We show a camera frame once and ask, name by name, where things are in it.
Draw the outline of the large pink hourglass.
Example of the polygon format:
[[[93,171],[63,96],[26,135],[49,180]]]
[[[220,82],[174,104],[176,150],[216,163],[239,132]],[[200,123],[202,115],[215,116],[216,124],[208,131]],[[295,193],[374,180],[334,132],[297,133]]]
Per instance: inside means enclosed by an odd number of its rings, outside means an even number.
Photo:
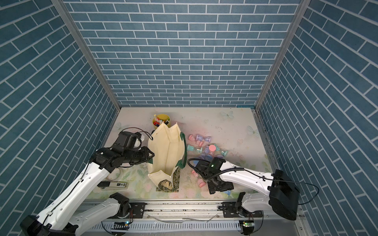
[[[208,154],[209,155],[214,156],[216,150],[217,150],[217,147],[215,145],[209,145],[208,146]]]

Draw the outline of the cream canvas tote bag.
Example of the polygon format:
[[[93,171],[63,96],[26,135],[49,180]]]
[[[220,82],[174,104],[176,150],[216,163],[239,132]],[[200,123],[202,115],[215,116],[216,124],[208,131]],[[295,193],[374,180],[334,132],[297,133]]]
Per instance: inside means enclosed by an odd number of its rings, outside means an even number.
[[[148,177],[161,192],[178,192],[180,170],[186,166],[187,143],[178,124],[160,125],[148,141],[154,157],[148,161]]]

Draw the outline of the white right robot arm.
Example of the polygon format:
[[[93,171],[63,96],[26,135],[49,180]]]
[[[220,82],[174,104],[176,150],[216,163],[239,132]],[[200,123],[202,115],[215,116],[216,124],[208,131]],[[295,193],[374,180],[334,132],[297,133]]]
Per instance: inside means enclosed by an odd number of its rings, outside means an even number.
[[[240,215],[249,212],[272,210],[276,215],[296,220],[300,190],[285,172],[257,172],[239,167],[222,158],[212,161],[192,158],[188,165],[208,184],[209,193],[225,192],[238,184],[257,191],[258,196],[241,192],[235,204]]]

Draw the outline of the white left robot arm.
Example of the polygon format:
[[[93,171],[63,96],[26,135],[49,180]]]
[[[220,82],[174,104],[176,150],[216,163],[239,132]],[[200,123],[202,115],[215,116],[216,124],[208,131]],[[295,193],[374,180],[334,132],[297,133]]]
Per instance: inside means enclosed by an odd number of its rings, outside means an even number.
[[[130,220],[129,199],[121,193],[110,195],[104,202],[76,214],[94,188],[124,163],[131,166],[150,161],[154,153],[147,147],[116,152],[100,148],[90,158],[82,173],[48,207],[36,216],[28,215],[20,227],[26,236],[80,236],[99,222],[116,217]]]

